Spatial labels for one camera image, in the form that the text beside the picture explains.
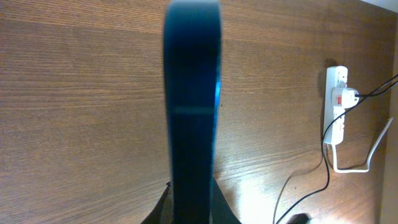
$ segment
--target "blurry blue object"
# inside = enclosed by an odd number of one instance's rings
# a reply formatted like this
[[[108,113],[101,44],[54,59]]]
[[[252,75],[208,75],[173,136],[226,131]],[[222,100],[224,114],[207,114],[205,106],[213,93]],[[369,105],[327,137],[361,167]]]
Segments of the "blurry blue object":
[[[218,1],[172,1],[164,78],[174,223],[209,223],[220,98]]]

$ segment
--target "wooden floor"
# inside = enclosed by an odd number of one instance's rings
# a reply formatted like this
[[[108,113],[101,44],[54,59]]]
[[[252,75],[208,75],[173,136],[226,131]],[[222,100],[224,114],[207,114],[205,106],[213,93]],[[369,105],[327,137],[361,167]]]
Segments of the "wooden floor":
[[[1,5],[0,223],[140,223],[170,178],[167,1]],[[222,15],[215,177],[243,223],[272,223],[289,175],[320,162],[326,67],[348,67],[361,93],[391,77],[396,14],[360,1],[232,0]],[[385,94],[346,117],[341,167],[365,160],[388,108]],[[385,140],[369,173],[332,171],[288,217],[377,223],[384,155]],[[324,164],[292,178],[277,219],[325,182]]]

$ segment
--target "white cord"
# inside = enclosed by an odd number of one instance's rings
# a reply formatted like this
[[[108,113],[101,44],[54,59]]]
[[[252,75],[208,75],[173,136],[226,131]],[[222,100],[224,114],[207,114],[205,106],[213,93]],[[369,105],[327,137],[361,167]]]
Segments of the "white cord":
[[[376,150],[377,146],[380,143],[380,140],[383,138],[384,134],[387,132],[388,127],[390,126],[393,118],[390,118],[384,127],[383,131],[380,133],[379,137],[377,138],[376,142],[374,143],[371,151],[369,152],[368,158],[366,159],[366,169],[339,169],[337,166],[337,152],[336,146],[331,145],[331,151],[333,153],[333,169],[335,172],[340,174],[349,174],[349,173],[359,173],[359,172],[368,172],[371,166],[371,159],[373,156],[374,151]]]

